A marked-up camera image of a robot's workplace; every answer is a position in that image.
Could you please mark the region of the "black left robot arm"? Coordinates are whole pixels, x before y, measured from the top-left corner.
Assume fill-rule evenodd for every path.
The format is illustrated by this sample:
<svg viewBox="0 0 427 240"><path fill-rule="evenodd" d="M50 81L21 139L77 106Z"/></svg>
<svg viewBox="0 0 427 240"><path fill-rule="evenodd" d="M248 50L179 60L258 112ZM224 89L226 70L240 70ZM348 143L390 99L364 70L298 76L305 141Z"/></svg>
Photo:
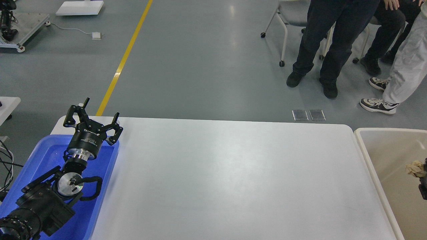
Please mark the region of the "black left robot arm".
<svg viewBox="0 0 427 240"><path fill-rule="evenodd" d="M108 125L90 119L86 112L89 102L70 106L64 127L75 133L63 153L64 165L56 166L22 188L23 195L16 201L17 208L1 218L2 240L38 240L41 233L51 236L74 215L78 201L96 199L103 178L84 177L87 162L97 158L102 143L112 146L123 131L116 113Z"/></svg>

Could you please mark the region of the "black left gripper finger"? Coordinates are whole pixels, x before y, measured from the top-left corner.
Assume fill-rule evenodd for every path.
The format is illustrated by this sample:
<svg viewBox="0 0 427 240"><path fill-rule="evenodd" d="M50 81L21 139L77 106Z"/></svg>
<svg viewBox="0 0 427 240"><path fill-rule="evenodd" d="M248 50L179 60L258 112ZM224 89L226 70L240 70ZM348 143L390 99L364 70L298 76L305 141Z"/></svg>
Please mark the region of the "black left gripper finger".
<svg viewBox="0 0 427 240"><path fill-rule="evenodd" d="M114 144L116 144L118 142L118 139L120 137L120 135L122 134L123 131L123 127L121 127L119 125L119 123L117 122L119 118L119 112L117 112L114 116L113 116L113 120L110 124L108 125L103 125L102 126L102 133L107 134L108 131L110 130L114 130L114 134L111 136L106 136L105 138L103 138L104 141L106 141L108 143L108 145L112 146Z"/></svg>
<svg viewBox="0 0 427 240"><path fill-rule="evenodd" d="M65 115L63 126L77 128L77 126L81 123L89 123L90 118L87 115L87 112L85 110L89 101L90 101L90 98L87 97L82 106L79 106L79 105L70 106L67 114ZM79 123L76 123L76 120L74 119L75 114L77 114L77 116L79 117Z"/></svg>

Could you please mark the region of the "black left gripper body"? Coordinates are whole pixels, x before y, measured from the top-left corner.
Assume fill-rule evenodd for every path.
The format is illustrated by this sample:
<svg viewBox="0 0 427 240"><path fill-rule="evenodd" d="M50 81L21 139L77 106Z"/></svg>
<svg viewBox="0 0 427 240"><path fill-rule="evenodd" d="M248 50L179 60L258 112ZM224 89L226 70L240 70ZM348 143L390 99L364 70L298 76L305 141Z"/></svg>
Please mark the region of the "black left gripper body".
<svg viewBox="0 0 427 240"><path fill-rule="evenodd" d="M84 153L84 160L96 159L100 152L102 142L106 139L106 132L100 132L103 124L96 121L80 122L67 147L68 154Z"/></svg>

